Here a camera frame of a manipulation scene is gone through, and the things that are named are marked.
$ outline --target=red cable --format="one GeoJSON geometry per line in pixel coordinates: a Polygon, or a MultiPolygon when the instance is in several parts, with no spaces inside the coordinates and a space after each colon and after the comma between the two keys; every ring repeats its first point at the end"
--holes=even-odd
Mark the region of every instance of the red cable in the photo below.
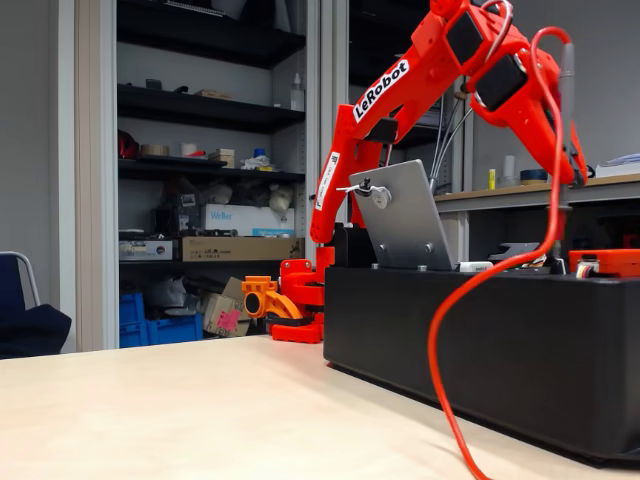
{"type": "MultiPolygon", "coordinates": [[[[531,42],[531,63],[532,65],[537,65],[537,50],[538,43],[540,39],[545,35],[555,35],[564,43],[569,43],[571,39],[569,35],[562,29],[558,27],[546,27],[540,30],[533,37],[533,41],[531,42]]],[[[540,84],[544,92],[544,98],[546,100],[547,105],[551,109],[553,114],[553,124],[556,127],[556,143],[555,143],[555,160],[553,164],[553,181],[551,184],[551,205],[549,209],[549,223],[547,226],[547,233],[544,241],[538,247],[538,249],[534,252],[524,253],[521,255],[516,255],[515,257],[508,258],[503,260],[500,263],[497,263],[489,270],[478,273],[471,277],[468,281],[454,290],[442,304],[436,310],[436,313],[433,315],[433,319],[431,320],[431,326],[429,328],[429,337],[428,337],[428,358],[429,358],[429,369],[431,371],[431,379],[433,381],[433,386],[436,390],[436,394],[438,395],[438,400],[440,401],[440,405],[442,406],[442,410],[444,411],[447,420],[449,421],[449,425],[453,432],[453,435],[458,443],[458,448],[464,457],[464,461],[467,464],[467,467],[473,474],[476,480],[489,480],[489,478],[482,473],[482,471],[478,468],[476,463],[473,461],[473,457],[469,452],[469,448],[467,447],[466,442],[464,441],[464,437],[460,432],[460,428],[458,427],[458,423],[453,414],[453,410],[451,410],[451,405],[449,405],[449,401],[447,400],[447,395],[445,393],[444,385],[442,384],[442,377],[440,376],[440,368],[438,367],[438,354],[437,354],[437,340],[438,340],[438,330],[440,329],[440,325],[442,324],[442,320],[447,312],[455,305],[455,303],[464,297],[467,293],[469,293],[472,289],[485,282],[489,278],[493,277],[497,273],[503,272],[509,268],[517,267],[522,265],[523,263],[529,263],[535,260],[538,257],[546,254],[549,250],[551,250],[554,242],[558,239],[558,224],[559,224],[559,215],[558,215],[558,194],[560,189],[560,164],[562,161],[562,142],[563,142],[563,131],[562,131],[562,117],[560,114],[560,108],[558,107],[557,102],[554,100],[554,97],[549,90],[549,87],[545,83],[541,69],[532,68],[534,72],[534,76],[536,81],[540,84]]]]}

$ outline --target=chair backrest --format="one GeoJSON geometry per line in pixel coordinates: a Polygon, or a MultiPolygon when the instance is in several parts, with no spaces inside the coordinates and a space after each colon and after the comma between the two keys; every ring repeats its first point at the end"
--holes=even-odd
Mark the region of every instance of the chair backrest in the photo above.
{"type": "Polygon", "coordinates": [[[18,257],[0,255],[0,317],[25,309],[18,257]]]}

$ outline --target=black chair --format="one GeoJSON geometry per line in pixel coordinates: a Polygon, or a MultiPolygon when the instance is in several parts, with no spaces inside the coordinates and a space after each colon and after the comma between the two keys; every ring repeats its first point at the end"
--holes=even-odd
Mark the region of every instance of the black chair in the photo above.
{"type": "Polygon", "coordinates": [[[0,252],[0,359],[54,355],[69,335],[71,319],[51,305],[41,305],[29,259],[0,252]],[[26,309],[20,265],[27,270],[34,308],[26,309]]]}

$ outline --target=blue crate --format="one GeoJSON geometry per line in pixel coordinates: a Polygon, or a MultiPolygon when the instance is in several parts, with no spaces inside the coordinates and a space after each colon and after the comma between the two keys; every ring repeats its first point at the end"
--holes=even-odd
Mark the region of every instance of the blue crate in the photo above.
{"type": "Polygon", "coordinates": [[[149,345],[149,330],[146,323],[120,327],[120,348],[146,347],[149,345]]]}
{"type": "Polygon", "coordinates": [[[144,323],[141,293],[120,295],[120,326],[144,323]]]}
{"type": "Polygon", "coordinates": [[[202,340],[202,318],[199,313],[188,317],[148,321],[147,325],[150,345],[202,340]]]}

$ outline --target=white tabletop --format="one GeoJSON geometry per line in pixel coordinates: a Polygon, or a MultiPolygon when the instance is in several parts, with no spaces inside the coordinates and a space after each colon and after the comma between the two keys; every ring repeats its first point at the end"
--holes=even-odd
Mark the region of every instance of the white tabletop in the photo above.
{"type": "MultiPolygon", "coordinates": [[[[638,479],[461,421],[495,479],[638,479]]],[[[439,410],[267,337],[0,362],[2,480],[471,476],[439,410]]]]}

